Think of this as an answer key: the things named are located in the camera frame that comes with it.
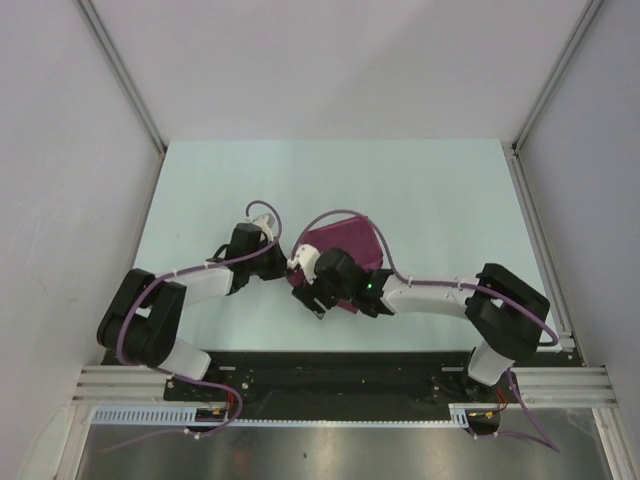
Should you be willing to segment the purple cloth napkin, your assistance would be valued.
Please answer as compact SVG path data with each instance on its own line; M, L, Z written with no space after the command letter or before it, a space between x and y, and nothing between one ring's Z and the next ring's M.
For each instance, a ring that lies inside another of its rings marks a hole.
M306 229L297 241L289 259L293 258L295 251L302 244L310 244L320 253L333 248L344 250L366 270L380 270L383 265L383 251L374 228L368 218L363 216L354 216L325 226ZM305 278L301 271L288 269L287 280L293 287L292 295L294 296L294 288L302 284ZM340 302L336 307L352 313L360 312L354 306L344 302Z

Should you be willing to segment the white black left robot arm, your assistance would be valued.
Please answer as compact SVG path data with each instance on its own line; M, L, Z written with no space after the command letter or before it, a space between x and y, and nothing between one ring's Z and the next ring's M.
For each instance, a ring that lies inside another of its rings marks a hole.
M221 376L209 368L208 353L178 338L183 310L237 293L251 277L285 276L287 261L273 233L274 217L262 215L237 224L229 243L200 266L163 277L129 271L97 329L97 342L122 363L144 365L186 378L197 398L214 397Z

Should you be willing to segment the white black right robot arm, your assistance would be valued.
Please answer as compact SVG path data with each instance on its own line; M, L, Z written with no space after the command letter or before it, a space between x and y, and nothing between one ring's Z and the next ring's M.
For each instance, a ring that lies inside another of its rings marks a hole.
M486 400L507 370L536 353L550 311L545 296L495 263L471 281L403 280L391 269L364 269L344 250L304 244L287 267L302 274L293 296L318 318L343 302L371 318L427 313L468 320L482 338L461 376L473 401Z

